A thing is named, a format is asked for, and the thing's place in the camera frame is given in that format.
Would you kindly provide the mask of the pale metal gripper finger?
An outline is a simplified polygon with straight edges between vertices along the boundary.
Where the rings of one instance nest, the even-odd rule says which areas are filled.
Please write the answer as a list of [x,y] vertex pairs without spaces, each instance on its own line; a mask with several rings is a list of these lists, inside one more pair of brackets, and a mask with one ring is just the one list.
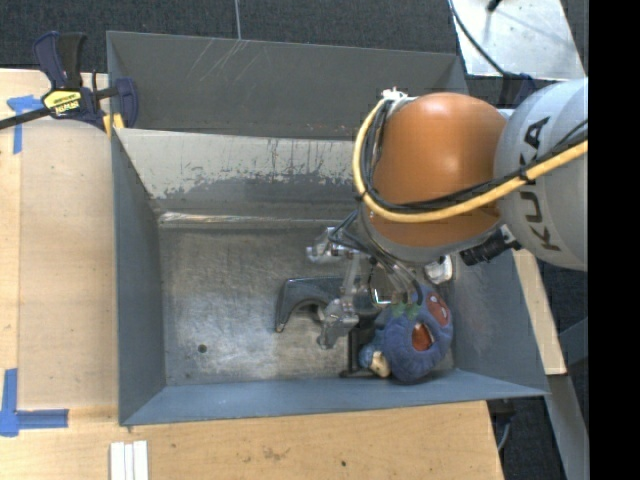
[[346,337],[349,332],[359,323],[359,316],[347,314],[342,316],[329,315],[322,323],[320,335],[317,343],[323,350],[332,349],[339,338]]
[[322,323],[336,324],[352,316],[352,310],[341,298],[334,298],[322,309]]

